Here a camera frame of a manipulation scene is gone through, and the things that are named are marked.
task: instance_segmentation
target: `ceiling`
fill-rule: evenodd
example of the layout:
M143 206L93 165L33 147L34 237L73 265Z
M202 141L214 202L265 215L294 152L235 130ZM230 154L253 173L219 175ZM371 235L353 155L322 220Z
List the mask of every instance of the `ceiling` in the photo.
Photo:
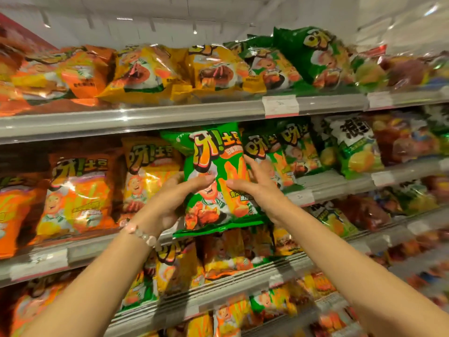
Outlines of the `ceiling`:
M308 25L364 48L387 43L392 52L449 43L449 0L1 0L0 11L56 47L186 47Z

